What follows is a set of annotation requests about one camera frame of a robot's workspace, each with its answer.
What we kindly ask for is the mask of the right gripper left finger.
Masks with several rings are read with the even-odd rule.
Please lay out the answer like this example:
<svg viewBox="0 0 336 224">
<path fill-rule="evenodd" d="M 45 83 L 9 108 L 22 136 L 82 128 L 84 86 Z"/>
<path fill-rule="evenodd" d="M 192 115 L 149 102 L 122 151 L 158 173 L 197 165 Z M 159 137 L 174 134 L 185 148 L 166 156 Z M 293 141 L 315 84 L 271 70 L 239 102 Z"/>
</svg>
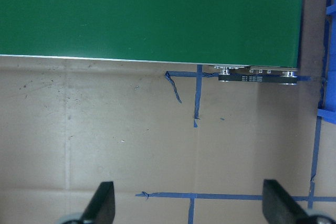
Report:
<svg viewBox="0 0 336 224">
<path fill-rule="evenodd" d="M 80 223 L 113 223 L 115 203 L 113 182 L 101 182 L 81 215 Z"/>
</svg>

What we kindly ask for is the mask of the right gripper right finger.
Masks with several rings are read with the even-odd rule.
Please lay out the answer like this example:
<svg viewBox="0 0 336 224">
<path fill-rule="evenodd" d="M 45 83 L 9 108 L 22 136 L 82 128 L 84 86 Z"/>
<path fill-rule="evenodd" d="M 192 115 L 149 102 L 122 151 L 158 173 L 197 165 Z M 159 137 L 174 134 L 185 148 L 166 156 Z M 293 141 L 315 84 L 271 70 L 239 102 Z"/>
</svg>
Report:
<svg viewBox="0 0 336 224">
<path fill-rule="evenodd" d="M 312 223 L 308 214 L 276 180 L 265 179 L 262 188 L 262 212 L 268 223 Z"/>
</svg>

